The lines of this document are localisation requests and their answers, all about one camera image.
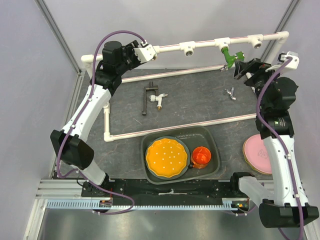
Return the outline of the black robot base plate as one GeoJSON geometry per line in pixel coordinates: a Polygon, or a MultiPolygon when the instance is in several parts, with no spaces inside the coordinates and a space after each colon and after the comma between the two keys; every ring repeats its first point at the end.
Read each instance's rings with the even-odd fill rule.
{"type": "Polygon", "coordinates": [[[244,198],[245,195],[236,189],[229,180],[216,179],[195,179],[169,184],[152,184],[146,179],[121,179],[108,180],[101,186],[94,186],[91,183],[82,184],[81,196],[83,197],[117,197],[116,193],[126,195],[134,199],[143,197],[163,196],[200,196],[204,198],[244,198]]]}

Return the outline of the green plastic water faucet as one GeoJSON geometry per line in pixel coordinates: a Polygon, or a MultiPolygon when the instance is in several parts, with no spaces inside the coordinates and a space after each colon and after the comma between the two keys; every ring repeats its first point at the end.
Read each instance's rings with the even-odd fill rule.
{"type": "Polygon", "coordinates": [[[219,69],[221,72],[229,70],[234,65],[235,61],[243,61],[245,59],[245,54],[243,51],[239,51],[234,55],[230,55],[229,49],[227,47],[223,47],[221,52],[226,61],[226,64],[219,69]]]}

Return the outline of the white PVC pipe frame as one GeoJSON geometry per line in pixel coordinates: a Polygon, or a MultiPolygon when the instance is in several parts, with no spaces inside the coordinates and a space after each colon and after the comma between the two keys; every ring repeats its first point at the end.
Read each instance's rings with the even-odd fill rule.
{"type": "Polygon", "coordinates": [[[222,65],[142,75],[134,69],[107,102],[89,132],[90,141],[114,142],[191,126],[212,126],[254,119],[256,99],[234,70],[222,65]],[[224,95],[234,87],[236,100],[224,95]],[[162,109],[150,95],[168,94],[162,109]]]}

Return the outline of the chrome metal faucet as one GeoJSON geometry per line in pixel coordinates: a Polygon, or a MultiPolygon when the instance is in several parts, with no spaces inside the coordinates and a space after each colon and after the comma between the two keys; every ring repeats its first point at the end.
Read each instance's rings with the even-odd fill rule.
{"type": "Polygon", "coordinates": [[[234,96],[234,91],[234,87],[232,87],[231,89],[224,89],[224,95],[228,95],[231,100],[235,101],[236,97],[234,96]]]}

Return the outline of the aluminium frame post right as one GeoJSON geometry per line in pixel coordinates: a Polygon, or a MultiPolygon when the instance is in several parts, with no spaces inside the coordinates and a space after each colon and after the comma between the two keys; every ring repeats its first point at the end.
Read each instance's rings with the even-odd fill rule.
{"type": "MultiPolygon", "coordinates": [[[[290,19],[293,17],[295,11],[298,9],[299,5],[301,3],[301,0],[291,0],[284,11],[284,14],[282,15],[277,27],[274,30],[274,33],[280,33],[284,32],[286,30],[286,27],[290,21],[290,19]]],[[[280,36],[277,40],[269,40],[265,50],[263,51],[260,59],[263,62],[266,63],[273,63],[278,58],[278,53],[281,51],[282,46],[286,43],[288,36],[280,36]]]]}

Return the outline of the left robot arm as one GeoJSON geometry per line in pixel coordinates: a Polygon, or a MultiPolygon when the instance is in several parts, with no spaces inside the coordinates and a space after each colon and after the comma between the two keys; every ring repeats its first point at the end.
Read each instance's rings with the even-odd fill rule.
{"type": "Polygon", "coordinates": [[[72,166],[93,182],[92,191],[99,197],[110,191],[108,175],[94,161],[94,150],[87,144],[90,130],[103,106],[109,102],[122,83],[122,76],[140,65],[151,61],[157,52],[152,45],[133,42],[122,45],[108,41],[102,49],[102,59],[92,61],[95,69],[85,98],[70,121],[62,130],[53,130],[50,139],[61,163],[72,166]]]}

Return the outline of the green plate under pink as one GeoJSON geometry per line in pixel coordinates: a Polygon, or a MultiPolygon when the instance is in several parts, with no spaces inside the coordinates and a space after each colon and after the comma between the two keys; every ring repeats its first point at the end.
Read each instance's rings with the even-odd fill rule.
{"type": "Polygon", "coordinates": [[[254,171],[266,175],[266,173],[265,173],[263,170],[261,170],[260,166],[257,165],[255,161],[253,161],[251,158],[248,158],[248,157],[247,157],[245,148],[242,149],[242,153],[243,153],[245,162],[246,162],[254,171]]]}

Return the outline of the aluminium frame post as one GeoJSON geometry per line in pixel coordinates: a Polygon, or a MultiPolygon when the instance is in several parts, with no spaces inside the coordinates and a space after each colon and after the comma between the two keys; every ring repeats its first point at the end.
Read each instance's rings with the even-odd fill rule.
{"type": "MultiPolygon", "coordinates": [[[[274,30],[274,33],[280,33],[284,32],[286,30],[286,27],[290,21],[290,19],[293,17],[295,11],[298,9],[299,5],[301,3],[301,0],[291,0],[284,11],[284,14],[282,15],[277,27],[274,30]]],[[[278,58],[278,53],[281,51],[282,46],[286,43],[288,36],[280,36],[277,40],[269,40],[265,50],[263,51],[260,59],[263,62],[266,63],[273,63],[278,58]]]]}
{"type": "Polygon", "coordinates": [[[77,63],[68,43],[66,42],[58,24],[56,23],[49,7],[47,6],[44,0],[35,0],[34,1],[38,6],[39,10],[41,11],[43,17],[45,18],[47,24],[49,25],[53,35],[55,36],[56,40],[58,41],[60,47],[62,48],[64,54],[66,55],[68,61],[70,62],[73,69],[76,71],[78,75],[81,74],[82,70],[79,64],[77,63]]]}

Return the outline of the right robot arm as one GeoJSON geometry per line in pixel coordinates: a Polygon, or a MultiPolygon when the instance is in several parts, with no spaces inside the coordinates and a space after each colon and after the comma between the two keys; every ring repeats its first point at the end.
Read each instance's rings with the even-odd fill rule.
{"type": "Polygon", "coordinates": [[[235,197],[246,194],[254,202],[264,227],[299,228],[318,219],[320,213],[309,204],[295,159],[295,133],[289,108],[296,100],[298,86],[281,75],[294,59],[287,55],[282,62],[278,66],[258,58],[235,62],[236,80],[251,74],[244,83],[254,88],[257,97],[255,124],[270,160],[274,193],[248,172],[234,173],[229,191],[235,197]]]}

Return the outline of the aluminium frame post left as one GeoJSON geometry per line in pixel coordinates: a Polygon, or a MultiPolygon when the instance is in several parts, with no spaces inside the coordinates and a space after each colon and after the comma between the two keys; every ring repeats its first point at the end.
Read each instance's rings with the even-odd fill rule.
{"type": "Polygon", "coordinates": [[[56,23],[49,7],[47,6],[44,0],[35,0],[34,1],[38,6],[39,10],[41,11],[43,17],[45,18],[47,24],[49,25],[53,35],[55,36],[56,40],[58,41],[60,47],[62,48],[64,54],[66,55],[68,61],[70,62],[73,69],[76,71],[78,75],[81,74],[82,70],[79,64],[77,63],[68,43],[66,42],[58,24],[56,23]]]}

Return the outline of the orange mug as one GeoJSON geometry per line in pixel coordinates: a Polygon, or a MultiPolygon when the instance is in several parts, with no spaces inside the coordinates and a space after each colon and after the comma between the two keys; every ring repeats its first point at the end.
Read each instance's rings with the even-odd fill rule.
{"type": "Polygon", "coordinates": [[[189,168],[204,169],[211,161],[212,154],[207,147],[198,146],[191,154],[189,168]]]}

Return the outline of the white plastic faucet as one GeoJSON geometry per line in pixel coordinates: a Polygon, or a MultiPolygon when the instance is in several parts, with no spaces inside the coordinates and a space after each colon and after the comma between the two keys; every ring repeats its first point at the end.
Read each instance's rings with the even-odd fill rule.
{"type": "Polygon", "coordinates": [[[160,111],[162,109],[162,100],[163,100],[163,98],[166,98],[166,97],[168,97],[168,94],[166,94],[166,93],[162,93],[159,95],[152,94],[149,96],[149,100],[151,102],[157,102],[156,107],[157,107],[157,110],[160,111]]]}

